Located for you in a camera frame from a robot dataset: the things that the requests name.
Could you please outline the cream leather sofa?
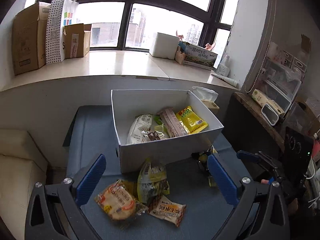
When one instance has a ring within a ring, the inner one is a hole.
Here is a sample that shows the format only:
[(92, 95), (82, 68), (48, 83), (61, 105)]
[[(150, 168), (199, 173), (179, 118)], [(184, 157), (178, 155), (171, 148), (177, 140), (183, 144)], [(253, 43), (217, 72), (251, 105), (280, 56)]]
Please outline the cream leather sofa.
[(47, 166), (28, 132), (1, 130), (1, 219), (16, 239), (24, 239), (30, 195)]

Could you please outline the large brown cardboard box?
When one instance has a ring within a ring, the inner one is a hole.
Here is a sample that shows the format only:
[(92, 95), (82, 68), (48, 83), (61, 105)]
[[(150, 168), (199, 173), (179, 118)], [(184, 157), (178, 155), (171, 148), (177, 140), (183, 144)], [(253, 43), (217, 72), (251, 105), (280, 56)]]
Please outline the large brown cardboard box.
[(20, 11), (12, 25), (14, 74), (40, 69), (46, 64), (46, 28), (51, 4), (35, 3)]

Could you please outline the beige tissue pack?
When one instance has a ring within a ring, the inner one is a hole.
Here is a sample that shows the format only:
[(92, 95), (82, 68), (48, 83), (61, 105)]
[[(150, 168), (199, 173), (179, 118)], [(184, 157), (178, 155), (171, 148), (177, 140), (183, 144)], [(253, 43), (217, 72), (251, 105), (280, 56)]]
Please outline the beige tissue pack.
[(220, 107), (215, 103), (219, 96), (217, 92), (204, 87), (192, 87), (192, 91), (212, 113), (218, 113)]

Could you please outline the cream patterned pouch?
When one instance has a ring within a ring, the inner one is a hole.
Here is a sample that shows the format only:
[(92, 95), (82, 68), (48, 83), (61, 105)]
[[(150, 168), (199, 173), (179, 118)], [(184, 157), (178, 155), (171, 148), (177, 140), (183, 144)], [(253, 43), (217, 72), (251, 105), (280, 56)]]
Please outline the cream patterned pouch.
[(267, 103), (276, 111), (278, 115), (284, 114), (284, 110), (274, 100), (267, 97), (262, 91), (255, 89), (251, 97), (261, 108), (263, 108), (263, 106)]

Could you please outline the small brown jerky packet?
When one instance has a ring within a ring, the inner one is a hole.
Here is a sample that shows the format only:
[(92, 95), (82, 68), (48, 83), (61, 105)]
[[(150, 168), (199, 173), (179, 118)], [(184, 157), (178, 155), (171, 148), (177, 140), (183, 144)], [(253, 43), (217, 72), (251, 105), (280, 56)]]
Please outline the small brown jerky packet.
[(150, 141), (160, 140), (160, 137), (156, 131), (154, 131), (154, 132), (149, 131), (147, 133), (147, 136)]

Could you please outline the white plastic bottle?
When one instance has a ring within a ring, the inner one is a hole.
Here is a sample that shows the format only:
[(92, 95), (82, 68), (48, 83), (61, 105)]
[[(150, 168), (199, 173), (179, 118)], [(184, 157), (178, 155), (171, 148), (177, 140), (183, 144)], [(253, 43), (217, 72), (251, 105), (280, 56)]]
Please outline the white plastic bottle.
[(229, 55), (225, 55), (225, 57), (220, 61), (216, 69), (216, 74), (227, 77), (229, 72)]

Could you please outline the round rice cracker snack pack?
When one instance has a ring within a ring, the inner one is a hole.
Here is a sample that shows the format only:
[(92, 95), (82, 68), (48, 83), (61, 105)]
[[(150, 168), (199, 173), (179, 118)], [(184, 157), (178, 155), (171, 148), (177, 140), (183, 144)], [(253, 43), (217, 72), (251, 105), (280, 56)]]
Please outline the round rice cracker snack pack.
[(147, 206), (135, 197), (133, 186), (128, 181), (118, 179), (108, 185), (94, 200), (113, 221), (124, 222), (148, 210)]

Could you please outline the white tube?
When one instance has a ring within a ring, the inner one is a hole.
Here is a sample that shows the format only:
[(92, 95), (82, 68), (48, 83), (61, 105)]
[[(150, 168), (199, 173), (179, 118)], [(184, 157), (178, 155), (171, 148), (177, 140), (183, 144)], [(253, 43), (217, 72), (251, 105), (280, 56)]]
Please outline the white tube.
[(219, 75), (219, 74), (216, 74), (216, 73), (212, 73), (213, 76), (225, 81), (226, 83), (228, 83), (229, 85), (233, 86), (233, 87), (237, 87), (238, 85), (238, 82), (234, 79), (231, 79), (229, 77), (226, 77), (226, 76), (222, 76), (222, 75)]

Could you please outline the printed landscape carton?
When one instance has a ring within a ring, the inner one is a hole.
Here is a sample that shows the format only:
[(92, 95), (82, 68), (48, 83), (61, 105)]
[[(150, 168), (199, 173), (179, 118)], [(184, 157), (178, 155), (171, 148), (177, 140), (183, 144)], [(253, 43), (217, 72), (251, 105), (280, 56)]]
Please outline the printed landscape carton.
[(205, 48), (180, 41), (181, 52), (185, 53), (183, 64), (206, 70), (213, 70), (217, 54)]

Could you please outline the clear plastic drawer organizer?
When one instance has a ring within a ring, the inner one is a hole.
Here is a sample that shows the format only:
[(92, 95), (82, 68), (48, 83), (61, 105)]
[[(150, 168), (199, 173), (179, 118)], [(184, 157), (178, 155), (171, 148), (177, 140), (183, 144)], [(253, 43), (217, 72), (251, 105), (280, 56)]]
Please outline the clear plastic drawer organizer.
[(259, 75), (257, 89), (274, 100), (284, 112), (287, 112), (300, 89), (306, 65), (295, 57), (285, 59), (285, 64), (266, 59)]

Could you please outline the orange-beige rice cracker pack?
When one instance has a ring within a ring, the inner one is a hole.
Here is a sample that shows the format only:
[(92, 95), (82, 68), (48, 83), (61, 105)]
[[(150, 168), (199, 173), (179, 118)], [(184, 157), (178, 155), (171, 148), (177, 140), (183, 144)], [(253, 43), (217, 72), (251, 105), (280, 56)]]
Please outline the orange-beige rice cracker pack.
[(178, 204), (161, 195), (153, 198), (149, 203), (149, 214), (161, 220), (171, 222), (176, 227), (180, 226), (186, 205)]

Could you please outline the small woven basket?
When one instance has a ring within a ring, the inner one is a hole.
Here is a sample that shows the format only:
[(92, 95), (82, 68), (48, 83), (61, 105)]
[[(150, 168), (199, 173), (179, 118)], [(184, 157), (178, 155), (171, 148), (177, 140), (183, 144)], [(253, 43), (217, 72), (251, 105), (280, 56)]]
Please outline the small woven basket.
[(179, 63), (180, 65), (183, 65), (185, 59), (185, 53), (181, 52), (180, 46), (177, 46), (176, 54), (174, 60)]

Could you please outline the black yellow chip bag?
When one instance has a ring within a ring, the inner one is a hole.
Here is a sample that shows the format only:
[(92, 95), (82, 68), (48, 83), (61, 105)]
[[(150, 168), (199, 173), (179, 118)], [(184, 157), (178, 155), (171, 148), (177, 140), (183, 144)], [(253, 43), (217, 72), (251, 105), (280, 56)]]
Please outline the black yellow chip bag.
[(206, 151), (195, 152), (191, 154), (191, 158), (197, 163), (199, 172), (208, 179), (209, 187), (217, 187), (217, 184), (208, 169), (208, 158), (213, 153), (217, 153), (217, 151), (212, 145)]

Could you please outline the wooden side shelf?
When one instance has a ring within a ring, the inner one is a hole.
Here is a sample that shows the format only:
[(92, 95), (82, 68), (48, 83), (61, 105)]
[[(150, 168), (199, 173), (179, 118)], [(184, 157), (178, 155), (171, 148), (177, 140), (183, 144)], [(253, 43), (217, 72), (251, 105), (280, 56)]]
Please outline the wooden side shelf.
[(251, 113), (251, 115), (263, 126), (274, 142), (279, 146), (282, 152), (284, 152), (284, 139), (281, 137), (279, 132), (269, 124), (265, 117), (261, 113), (261, 108), (258, 104), (248, 95), (240, 92), (234, 92), (233, 96), (240, 102), (245, 109)]

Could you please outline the yellow snack packet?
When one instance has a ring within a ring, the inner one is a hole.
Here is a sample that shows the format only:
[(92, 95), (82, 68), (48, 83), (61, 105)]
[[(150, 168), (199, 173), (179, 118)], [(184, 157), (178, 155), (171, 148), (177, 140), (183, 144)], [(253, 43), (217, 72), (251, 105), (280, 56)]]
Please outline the yellow snack packet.
[(207, 122), (200, 118), (192, 109), (188, 106), (176, 114), (176, 118), (183, 126), (188, 134), (196, 134), (203, 131), (207, 126)]

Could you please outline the white rectangular mirror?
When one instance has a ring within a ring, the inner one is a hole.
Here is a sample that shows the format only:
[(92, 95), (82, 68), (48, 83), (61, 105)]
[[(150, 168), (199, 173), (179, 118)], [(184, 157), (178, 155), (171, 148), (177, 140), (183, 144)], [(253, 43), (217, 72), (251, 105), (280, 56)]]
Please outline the white rectangular mirror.
[(279, 115), (268, 103), (264, 104), (261, 113), (271, 126), (274, 126), (279, 120)]

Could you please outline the white dotted paper bag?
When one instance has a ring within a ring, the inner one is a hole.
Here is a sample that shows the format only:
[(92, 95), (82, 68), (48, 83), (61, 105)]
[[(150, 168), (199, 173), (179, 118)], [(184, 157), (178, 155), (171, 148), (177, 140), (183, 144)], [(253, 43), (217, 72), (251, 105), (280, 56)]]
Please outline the white dotted paper bag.
[(52, 0), (46, 27), (46, 64), (65, 59), (64, 28), (72, 24), (78, 0)]

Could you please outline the green snack packet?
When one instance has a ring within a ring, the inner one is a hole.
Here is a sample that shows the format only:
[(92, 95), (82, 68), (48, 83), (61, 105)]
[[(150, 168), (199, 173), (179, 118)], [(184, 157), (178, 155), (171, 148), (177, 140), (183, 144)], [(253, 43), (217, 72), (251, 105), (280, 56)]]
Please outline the green snack packet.
[(169, 139), (168, 131), (163, 121), (161, 120), (159, 115), (153, 116), (153, 121), (151, 125), (151, 131), (156, 131), (160, 137), (160, 139)]

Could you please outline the white long snack bag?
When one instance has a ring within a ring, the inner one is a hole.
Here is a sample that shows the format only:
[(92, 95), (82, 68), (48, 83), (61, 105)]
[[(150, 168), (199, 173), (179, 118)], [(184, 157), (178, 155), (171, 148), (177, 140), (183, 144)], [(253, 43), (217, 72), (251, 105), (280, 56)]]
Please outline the white long snack bag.
[(143, 114), (135, 118), (127, 135), (126, 144), (141, 144), (150, 141), (148, 133), (152, 125), (153, 115)]

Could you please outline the yellow-green chip bag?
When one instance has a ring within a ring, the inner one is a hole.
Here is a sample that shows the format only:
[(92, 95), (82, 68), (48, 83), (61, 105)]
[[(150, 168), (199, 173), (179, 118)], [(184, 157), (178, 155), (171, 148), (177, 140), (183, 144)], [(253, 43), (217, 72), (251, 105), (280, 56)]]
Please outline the yellow-green chip bag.
[(141, 203), (147, 203), (160, 194), (169, 195), (167, 171), (163, 165), (153, 165), (150, 158), (144, 161), (137, 180), (137, 195)]

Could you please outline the pink striped snack packet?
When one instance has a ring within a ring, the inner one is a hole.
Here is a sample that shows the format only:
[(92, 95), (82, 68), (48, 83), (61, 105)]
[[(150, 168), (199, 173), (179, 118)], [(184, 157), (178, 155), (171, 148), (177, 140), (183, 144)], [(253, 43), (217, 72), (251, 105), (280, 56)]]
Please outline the pink striped snack packet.
[(188, 134), (176, 117), (172, 107), (163, 109), (158, 114), (166, 127), (170, 138), (181, 137)]

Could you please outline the white open storage box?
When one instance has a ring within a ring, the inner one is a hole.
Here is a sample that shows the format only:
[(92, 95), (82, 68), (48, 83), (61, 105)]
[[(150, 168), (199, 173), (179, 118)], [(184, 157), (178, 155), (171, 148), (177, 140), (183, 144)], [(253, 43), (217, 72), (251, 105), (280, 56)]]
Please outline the white open storage box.
[(168, 164), (205, 151), (223, 129), (189, 90), (114, 89), (111, 103), (122, 173), (146, 158)]

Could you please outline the white foam box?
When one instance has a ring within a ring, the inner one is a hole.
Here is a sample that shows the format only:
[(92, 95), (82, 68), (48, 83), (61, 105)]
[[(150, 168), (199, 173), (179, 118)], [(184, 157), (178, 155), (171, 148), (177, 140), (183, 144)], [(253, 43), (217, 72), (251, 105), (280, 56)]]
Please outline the white foam box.
[(157, 33), (149, 53), (153, 57), (174, 60), (180, 39), (164, 33)]

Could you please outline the small open cardboard box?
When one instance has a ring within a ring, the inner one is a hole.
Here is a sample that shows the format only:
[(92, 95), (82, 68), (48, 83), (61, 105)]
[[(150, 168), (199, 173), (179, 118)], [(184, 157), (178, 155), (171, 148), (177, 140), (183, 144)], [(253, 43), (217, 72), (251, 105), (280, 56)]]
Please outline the small open cardboard box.
[(91, 24), (71, 24), (64, 28), (65, 58), (84, 57), (90, 50)]

